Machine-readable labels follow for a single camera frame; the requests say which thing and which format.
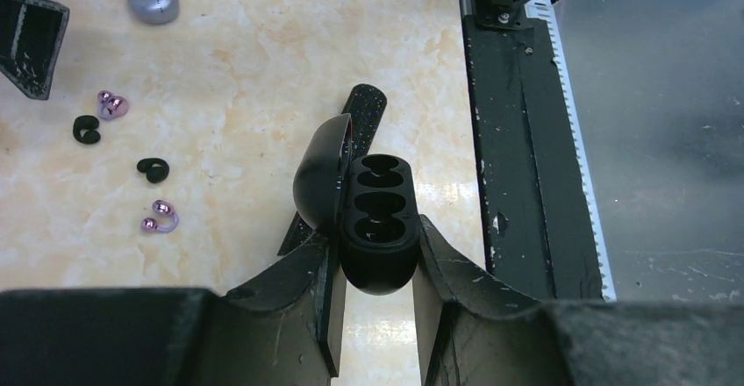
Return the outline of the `black earbud charging case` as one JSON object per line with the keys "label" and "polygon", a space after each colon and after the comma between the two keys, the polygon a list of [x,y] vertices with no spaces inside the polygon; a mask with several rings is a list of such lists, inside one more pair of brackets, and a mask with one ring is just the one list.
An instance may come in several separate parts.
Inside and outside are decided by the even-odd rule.
{"label": "black earbud charging case", "polygon": [[297,213],[336,242],[343,272],[358,290],[400,290],[419,258],[420,220],[409,163],[395,155],[352,155],[349,114],[313,134],[295,173]]}

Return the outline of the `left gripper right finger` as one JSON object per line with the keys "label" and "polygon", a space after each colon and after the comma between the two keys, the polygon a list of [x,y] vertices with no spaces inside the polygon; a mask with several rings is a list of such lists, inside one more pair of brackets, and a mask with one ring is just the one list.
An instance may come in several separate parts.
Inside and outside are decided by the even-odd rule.
{"label": "left gripper right finger", "polygon": [[739,304],[528,297],[420,219],[412,278],[424,385],[740,385]]}

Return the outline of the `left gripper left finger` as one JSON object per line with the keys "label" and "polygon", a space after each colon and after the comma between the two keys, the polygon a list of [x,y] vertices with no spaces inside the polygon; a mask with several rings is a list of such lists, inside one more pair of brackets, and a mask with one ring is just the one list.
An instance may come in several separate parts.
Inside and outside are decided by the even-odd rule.
{"label": "left gripper left finger", "polygon": [[331,242],[313,235],[219,296],[198,288],[1,295],[4,385],[327,385]]}

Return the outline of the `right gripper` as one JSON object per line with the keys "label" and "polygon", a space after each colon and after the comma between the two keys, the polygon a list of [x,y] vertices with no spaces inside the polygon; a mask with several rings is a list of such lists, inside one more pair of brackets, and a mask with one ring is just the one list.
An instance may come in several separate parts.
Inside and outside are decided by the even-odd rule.
{"label": "right gripper", "polygon": [[1,0],[1,73],[26,97],[50,96],[69,8],[49,0]]}

